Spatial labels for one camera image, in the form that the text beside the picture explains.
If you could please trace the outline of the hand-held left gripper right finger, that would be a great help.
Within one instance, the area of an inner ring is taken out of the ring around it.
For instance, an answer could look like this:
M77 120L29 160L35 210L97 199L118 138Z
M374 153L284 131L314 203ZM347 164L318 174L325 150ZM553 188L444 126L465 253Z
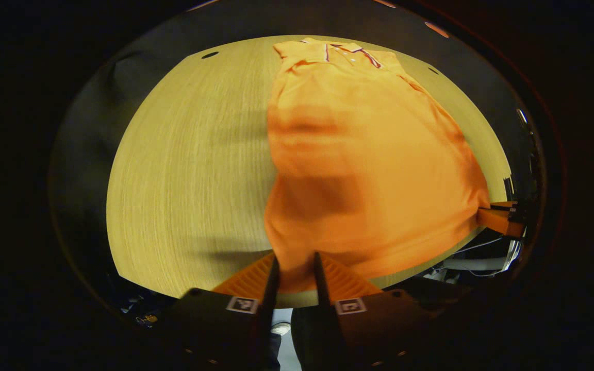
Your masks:
M406 370L425 345L429 326L463 296L459 286L408 279L384 291L345 264L317 252L318 370Z

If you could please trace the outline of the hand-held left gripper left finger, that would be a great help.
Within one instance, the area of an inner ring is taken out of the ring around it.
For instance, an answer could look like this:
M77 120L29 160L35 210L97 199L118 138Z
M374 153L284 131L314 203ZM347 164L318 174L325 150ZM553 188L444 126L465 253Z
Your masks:
M184 370L262 370L280 282L274 254L212 290L191 288L166 312L166 344Z

